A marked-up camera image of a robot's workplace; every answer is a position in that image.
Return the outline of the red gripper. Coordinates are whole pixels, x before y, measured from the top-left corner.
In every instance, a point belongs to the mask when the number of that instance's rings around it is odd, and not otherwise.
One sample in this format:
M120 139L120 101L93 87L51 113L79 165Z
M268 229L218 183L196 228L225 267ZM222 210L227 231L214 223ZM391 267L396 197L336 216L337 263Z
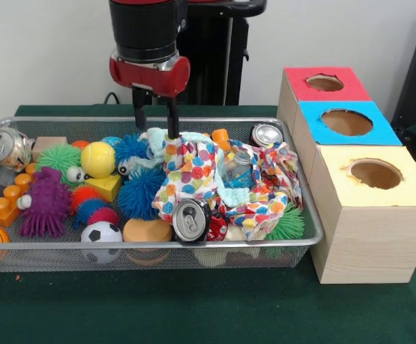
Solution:
M136 64L127 62L116 53L109 59L109 70L113 80L123 87L132 88L133 109L136 125L146 128L146 90L155 95L168 97L168 135L179 137L179 115L176 96L186 89L190 76L190 62L186 57L175 54L165 62Z

